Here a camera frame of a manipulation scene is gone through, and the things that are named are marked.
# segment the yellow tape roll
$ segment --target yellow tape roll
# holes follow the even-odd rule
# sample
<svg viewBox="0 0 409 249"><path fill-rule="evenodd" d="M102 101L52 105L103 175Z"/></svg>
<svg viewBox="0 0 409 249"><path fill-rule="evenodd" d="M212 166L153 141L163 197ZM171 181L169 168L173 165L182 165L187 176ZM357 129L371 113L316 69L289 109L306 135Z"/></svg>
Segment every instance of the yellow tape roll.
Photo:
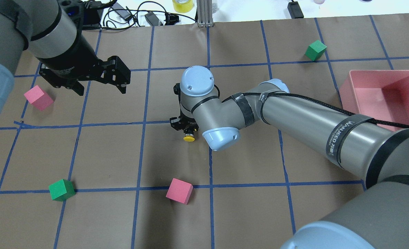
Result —
<svg viewBox="0 0 409 249"><path fill-rule="evenodd" d="M177 11L178 13L189 12L194 6L192 0L172 0L172 3L174 5L175 11Z"/></svg>

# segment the foam block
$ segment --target foam block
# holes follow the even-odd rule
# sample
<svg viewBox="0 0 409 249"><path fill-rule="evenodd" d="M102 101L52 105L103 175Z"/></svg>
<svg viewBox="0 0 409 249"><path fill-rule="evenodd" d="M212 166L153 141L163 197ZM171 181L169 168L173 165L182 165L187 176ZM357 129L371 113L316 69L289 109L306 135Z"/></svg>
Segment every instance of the foam block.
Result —
<svg viewBox="0 0 409 249"><path fill-rule="evenodd" d="M29 103L31 103L40 111L43 111L44 109L46 109L46 107L54 103L54 100L51 99L51 97L38 85L27 91L24 96L29 101Z"/></svg>
<svg viewBox="0 0 409 249"><path fill-rule="evenodd" d="M70 181L65 179L61 179L60 181L49 185L49 192L51 194L51 199L59 202L75 195L74 186Z"/></svg>
<svg viewBox="0 0 409 249"><path fill-rule="evenodd" d="M307 48L306 56L309 57L310 60L316 61L324 54L326 49L327 47L320 40L316 40Z"/></svg>
<svg viewBox="0 0 409 249"><path fill-rule="evenodd" d="M192 189L192 184L174 178L172 179L171 185L169 186L166 197L176 202L181 202L182 204L187 205L190 194L192 193Z"/></svg>

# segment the yellow button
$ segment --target yellow button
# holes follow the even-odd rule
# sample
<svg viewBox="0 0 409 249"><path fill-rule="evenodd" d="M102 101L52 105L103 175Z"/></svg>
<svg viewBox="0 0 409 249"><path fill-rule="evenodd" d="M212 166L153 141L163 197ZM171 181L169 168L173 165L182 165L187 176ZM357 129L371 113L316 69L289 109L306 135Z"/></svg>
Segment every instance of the yellow button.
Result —
<svg viewBox="0 0 409 249"><path fill-rule="evenodd" d="M193 141L195 141L195 137L185 136L185 137L183 137L183 140L186 141L186 142L193 142Z"/></svg>

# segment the pink cube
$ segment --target pink cube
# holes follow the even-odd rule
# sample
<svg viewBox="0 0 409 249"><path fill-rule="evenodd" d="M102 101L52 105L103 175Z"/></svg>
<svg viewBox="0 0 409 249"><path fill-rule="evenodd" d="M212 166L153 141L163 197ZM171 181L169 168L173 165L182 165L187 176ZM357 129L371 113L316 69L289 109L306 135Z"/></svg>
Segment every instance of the pink cube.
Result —
<svg viewBox="0 0 409 249"><path fill-rule="evenodd" d="M171 186L169 186L166 197L187 205L192 189L192 184L174 178L172 179Z"/></svg>
<svg viewBox="0 0 409 249"><path fill-rule="evenodd" d="M40 111L43 111L44 109L46 109L46 107L54 103L54 100L51 99L51 97L38 85L27 91L24 96L29 101L29 103L31 103Z"/></svg>

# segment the white surface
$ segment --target white surface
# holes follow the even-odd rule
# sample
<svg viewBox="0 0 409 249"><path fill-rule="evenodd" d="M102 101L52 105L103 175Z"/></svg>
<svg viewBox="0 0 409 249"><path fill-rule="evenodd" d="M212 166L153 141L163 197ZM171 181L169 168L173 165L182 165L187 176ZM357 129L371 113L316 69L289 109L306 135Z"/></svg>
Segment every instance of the white surface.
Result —
<svg viewBox="0 0 409 249"><path fill-rule="evenodd" d="M270 19L290 19L287 10L291 0L214 0L217 2L218 10L213 14L214 22L242 22ZM137 9L142 0L118 0L122 6L129 9ZM175 13L171 0L156 0L163 5L168 12ZM194 7L184 15L195 18L196 0ZM331 16L365 16L409 13L409 0L325 0L323 4L316 4L314 0L298 0L304 17L331 17ZM162 10L154 3L145 3L141 9ZM144 12L139 14L141 25L148 25ZM162 21L165 19L163 13L156 13ZM181 24L191 24L192 20L180 17Z"/></svg>

